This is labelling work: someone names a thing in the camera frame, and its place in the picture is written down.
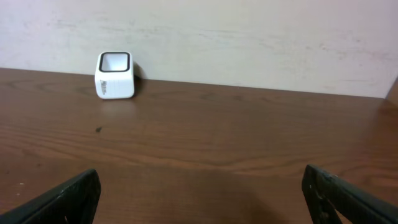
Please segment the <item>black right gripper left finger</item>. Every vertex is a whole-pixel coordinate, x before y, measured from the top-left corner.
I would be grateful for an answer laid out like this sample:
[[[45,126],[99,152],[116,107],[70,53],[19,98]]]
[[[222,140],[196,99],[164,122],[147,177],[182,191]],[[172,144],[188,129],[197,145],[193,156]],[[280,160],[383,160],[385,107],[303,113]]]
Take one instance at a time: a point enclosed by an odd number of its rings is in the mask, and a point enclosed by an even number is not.
[[[89,169],[1,215],[1,224],[92,224],[101,195],[97,171]]]

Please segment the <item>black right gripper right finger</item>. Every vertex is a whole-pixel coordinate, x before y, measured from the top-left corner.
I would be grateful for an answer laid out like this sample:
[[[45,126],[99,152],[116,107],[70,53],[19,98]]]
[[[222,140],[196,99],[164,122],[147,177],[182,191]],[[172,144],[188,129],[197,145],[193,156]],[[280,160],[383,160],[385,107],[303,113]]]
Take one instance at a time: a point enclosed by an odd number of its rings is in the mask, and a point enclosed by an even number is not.
[[[314,223],[341,224],[342,214],[351,223],[397,224],[397,207],[317,166],[306,166],[302,192]]]

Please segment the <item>white barcode scanner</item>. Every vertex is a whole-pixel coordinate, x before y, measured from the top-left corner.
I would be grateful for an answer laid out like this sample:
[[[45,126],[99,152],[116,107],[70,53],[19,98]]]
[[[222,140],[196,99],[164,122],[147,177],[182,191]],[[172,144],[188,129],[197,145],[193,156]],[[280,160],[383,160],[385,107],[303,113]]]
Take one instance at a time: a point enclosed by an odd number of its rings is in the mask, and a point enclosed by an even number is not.
[[[134,95],[134,62],[130,52],[103,52],[95,71],[96,94],[104,100],[131,98]]]

